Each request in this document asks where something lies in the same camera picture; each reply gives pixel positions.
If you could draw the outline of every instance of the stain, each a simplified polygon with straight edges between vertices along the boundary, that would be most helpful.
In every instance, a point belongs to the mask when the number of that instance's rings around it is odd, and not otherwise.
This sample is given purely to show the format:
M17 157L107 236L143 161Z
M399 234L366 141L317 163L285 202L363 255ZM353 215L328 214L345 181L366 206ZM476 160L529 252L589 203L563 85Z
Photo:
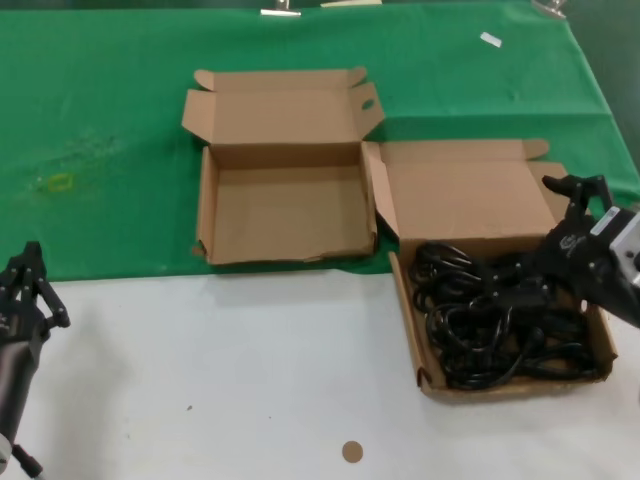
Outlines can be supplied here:
M73 188L73 174L58 173L47 179L47 190L51 193L64 192Z
M349 463L358 463L362 460L363 455L362 445L353 440L345 443L342 447L342 456Z

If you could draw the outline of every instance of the metal clip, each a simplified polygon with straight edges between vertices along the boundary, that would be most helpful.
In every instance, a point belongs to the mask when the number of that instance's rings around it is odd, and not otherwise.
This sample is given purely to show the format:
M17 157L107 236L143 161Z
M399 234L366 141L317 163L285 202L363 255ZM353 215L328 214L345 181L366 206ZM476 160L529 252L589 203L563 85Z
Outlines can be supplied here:
M260 15L271 15L276 17L299 17L301 12L295 12L289 9L289 0L276 0L276 8L274 10L262 9Z
M560 19L566 18L564 13L560 11L560 7L562 7L565 3L567 3L567 0L551 0L549 2L531 0L531 4L540 12L544 13L545 15L549 15L550 17Z

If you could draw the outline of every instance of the power cord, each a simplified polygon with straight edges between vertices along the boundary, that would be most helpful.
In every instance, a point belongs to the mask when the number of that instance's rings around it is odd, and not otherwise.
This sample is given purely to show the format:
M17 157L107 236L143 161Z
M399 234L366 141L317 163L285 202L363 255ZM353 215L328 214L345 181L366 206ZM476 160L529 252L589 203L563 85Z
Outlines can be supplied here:
M584 315L555 306L556 285L527 254L482 261L426 242L409 268L413 304L450 388L481 390L515 376L578 380L597 375Z

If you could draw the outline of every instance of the cardboard box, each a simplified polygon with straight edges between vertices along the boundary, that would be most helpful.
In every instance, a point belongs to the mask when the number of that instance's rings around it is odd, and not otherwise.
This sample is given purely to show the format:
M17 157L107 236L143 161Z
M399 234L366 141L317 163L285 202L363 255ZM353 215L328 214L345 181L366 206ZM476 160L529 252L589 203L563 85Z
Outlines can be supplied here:
M427 340L424 317L411 302L407 269L416 247L424 241L444 241L479 257L529 251L564 217L567 199L553 194L541 182L545 174L564 176L564 168L530 162L546 154L548 144L543 140L456 140L368 143L365 148L378 212L400 241L399 254L391 254L391 264L415 378L422 392L448 398L495 399L585 383L521 377L486 391L448 389L436 352ZM601 311L590 307L587 317L598 380L604 380L616 351Z
M361 140L384 113L364 68L195 78L182 125L209 144L196 233L209 263L373 253Z

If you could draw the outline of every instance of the green tablecloth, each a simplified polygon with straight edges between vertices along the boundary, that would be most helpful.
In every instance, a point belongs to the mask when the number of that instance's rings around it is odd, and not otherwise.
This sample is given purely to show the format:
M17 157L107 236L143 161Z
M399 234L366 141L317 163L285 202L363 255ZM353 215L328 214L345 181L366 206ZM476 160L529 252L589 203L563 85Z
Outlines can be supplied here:
M481 41L485 31L502 48ZM0 44L0 259L40 240L57 280L212 271L191 254L200 150L180 127L198 68L364 65L388 117L377 140L544 137L550 159L570 172L604 173L623 204L640 198L568 25L527 4L314 9L300 18L15 12L0 14ZM321 266L387 271L392 247L383 237L371 259Z

